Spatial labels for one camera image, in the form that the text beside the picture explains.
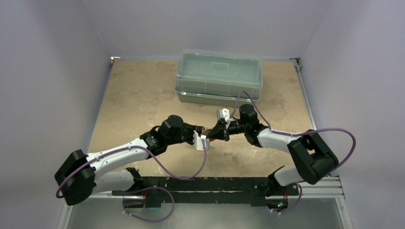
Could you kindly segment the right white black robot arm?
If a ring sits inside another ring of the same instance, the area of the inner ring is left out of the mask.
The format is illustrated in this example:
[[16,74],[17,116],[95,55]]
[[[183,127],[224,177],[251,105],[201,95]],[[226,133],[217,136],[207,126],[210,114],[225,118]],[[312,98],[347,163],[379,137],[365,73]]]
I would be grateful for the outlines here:
[[228,141],[231,135],[244,134],[248,143],[259,148],[272,148],[291,155],[294,164],[281,167],[269,175],[268,188],[280,194],[288,185],[300,182],[316,184],[334,170],[339,161],[318,133],[301,136],[277,133],[260,123],[251,104],[239,107],[239,118],[231,117],[228,109],[217,111],[216,125],[205,131],[210,140]]

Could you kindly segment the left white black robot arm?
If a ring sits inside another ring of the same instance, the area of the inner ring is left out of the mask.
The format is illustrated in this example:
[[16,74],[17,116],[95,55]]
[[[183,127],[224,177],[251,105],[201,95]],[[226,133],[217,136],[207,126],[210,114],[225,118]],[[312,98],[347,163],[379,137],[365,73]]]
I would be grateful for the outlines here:
[[156,159],[175,144],[188,143],[196,150],[207,152],[210,139],[203,132],[203,126],[190,125],[181,117],[170,115],[160,125],[121,146],[87,154],[81,149],[73,151],[54,175],[58,184],[55,195],[69,206],[110,190],[137,195],[142,190],[142,182],[136,170],[115,172],[115,169],[131,162]]

